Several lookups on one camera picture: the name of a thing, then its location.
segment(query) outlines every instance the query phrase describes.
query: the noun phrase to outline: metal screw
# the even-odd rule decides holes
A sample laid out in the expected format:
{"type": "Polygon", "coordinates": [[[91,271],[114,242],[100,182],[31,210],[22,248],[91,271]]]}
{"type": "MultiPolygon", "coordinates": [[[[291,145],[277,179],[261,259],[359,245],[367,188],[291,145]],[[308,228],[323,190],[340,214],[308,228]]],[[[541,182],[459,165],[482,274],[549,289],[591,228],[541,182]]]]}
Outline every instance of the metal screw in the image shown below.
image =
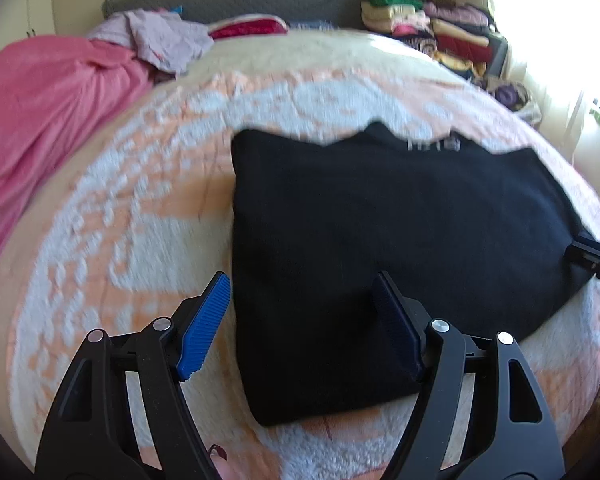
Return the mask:
{"type": "Polygon", "coordinates": [[[100,329],[96,329],[96,330],[91,330],[91,332],[89,332],[87,339],[89,340],[90,343],[97,343],[103,337],[104,337],[104,332],[100,329]]]}
{"type": "Polygon", "coordinates": [[[158,332],[163,332],[167,330],[171,326],[171,319],[168,317],[159,317],[154,321],[154,330],[158,332]]]}
{"type": "Polygon", "coordinates": [[[498,332],[498,341],[503,345],[510,345],[513,343],[513,336],[509,332],[498,332]]]}
{"type": "Polygon", "coordinates": [[[436,332],[446,332],[447,330],[449,330],[449,323],[442,319],[434,319],[431,322],[431,327],[436,332]]]}

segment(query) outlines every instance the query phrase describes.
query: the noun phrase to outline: cream bed cover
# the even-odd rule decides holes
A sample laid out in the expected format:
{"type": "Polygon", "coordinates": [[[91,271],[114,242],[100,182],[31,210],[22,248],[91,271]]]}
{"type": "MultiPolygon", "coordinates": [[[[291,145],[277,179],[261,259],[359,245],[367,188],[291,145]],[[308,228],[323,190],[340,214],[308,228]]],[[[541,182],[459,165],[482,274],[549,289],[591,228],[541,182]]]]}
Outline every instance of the cream bed cover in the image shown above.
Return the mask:
{"type": "MultiPolygon", "coordinates": [[[[229,271],[233,133],[246,126],[328,143],[383,120],[430,140],[451,126],[494,152],[533,146],[600,239],[600,200],[534,130],[487,94],[397,41],[291,32],[214,45],[189,75],[105,127],[37,195],[0,257],[0,430],[31,464],[59,381],[85,333],[139,330],[229,271]]],[[[248,410],[230,307],[203,370],[183,384],[201,436],[241,478],[374,480],[414,397],[355,413],[261,428],[248,410]]],[[[600,382],[600,283],[590,282],[522,343],[562,442],[600,382]]],[[[467,377],[446,464],[470,408],[467,377]]],[[[142,454],[159,465],[130,399],[142,454]]]]}

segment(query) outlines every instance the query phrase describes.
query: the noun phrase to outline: curtain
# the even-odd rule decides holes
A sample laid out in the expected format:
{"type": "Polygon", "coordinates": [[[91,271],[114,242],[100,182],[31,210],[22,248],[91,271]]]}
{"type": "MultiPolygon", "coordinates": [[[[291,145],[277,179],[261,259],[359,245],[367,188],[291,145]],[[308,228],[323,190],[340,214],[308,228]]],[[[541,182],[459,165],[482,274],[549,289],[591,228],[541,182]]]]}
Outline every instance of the curtain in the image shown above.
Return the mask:
{"type": "Polygon", "coordinates": [[[490,0],[509,40],[504,77],[538,101],[538,130],[571,160],[590,102],[600,100],[600,0],[490,0]]]}

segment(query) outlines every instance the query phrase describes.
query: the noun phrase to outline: blue gripper pad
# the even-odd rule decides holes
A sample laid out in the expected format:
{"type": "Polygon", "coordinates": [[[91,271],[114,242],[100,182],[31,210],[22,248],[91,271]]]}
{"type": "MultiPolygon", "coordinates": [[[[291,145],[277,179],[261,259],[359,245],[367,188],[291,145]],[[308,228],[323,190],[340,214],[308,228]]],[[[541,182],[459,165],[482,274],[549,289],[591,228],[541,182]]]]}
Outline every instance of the blue gripper pad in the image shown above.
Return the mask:
{"type": "Polygon", "coordinates": [[[180,359],[176,370],[180,381],[186,381],[202,368],[206,353],[229,306],[231,282],[218,272],[198,298],[198,309],[189,327],[182,333],[180,359]]]}
{"type": "Polygon", "coordinates": [[[400,367],[410,375],[411,380],[419,382],[426,370],[422,359],[426,342],[424,332],[418,329],[418,320],[410,319],[411,309],[406,304],[406,298],[403,298],[386,272],[376,276],[371,293],[400,367]]]}

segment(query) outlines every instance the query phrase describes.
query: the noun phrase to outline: orange and white blanket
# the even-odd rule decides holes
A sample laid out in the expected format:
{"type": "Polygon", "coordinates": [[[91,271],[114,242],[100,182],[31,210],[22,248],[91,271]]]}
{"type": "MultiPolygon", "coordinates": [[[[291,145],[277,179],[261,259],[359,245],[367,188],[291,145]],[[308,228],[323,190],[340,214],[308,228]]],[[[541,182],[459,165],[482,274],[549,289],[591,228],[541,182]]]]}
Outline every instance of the orange and white blanket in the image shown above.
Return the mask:
{"type": "MultiPolygon", "coordinates": [[[[427,63],[424,71],[442,70],[419,62],[427,63]]],[[[184,80],[157,91],[125,123],[102,132],[90,144],[92,158],[78,154],[75,165],[50,182],[0,261],[0,316],[13,310],[10,324],[3,323],[8,395],[0,394],[0,403],[8,398],[10,423],[31,463],[53,396],[87,331],[140,330],[199,294],[216,270],[230,271],[230,141],[242,128],[324,144],[379,119],[399,137],[414,140],[443,137],[453,127],[493,152],[531,145],[600,239],[600,200],[539,134],[459,79],[444,73],[417,78],[399,70],[399,63],[392,66],[396,70],[329,68],[231,73],[204,84],[184,80]],[[23,264],[28,254],[32,259],[23,264]]],[[[230,306],[203,369],[182,385],[205,444],[223,446],[244,480],[380,478],[414,397],[262,428],[244,397],[234,334],[230,306]]],[[[590,282],[522,349],[564,442],[600,382],[600,283],[590,282]]],[[[134,374],[129,383],[138,443],[145,460],[157,465],[134,374]]],[[[462,447],[471,391],[467,377],[447,465],[462,447]]]]}

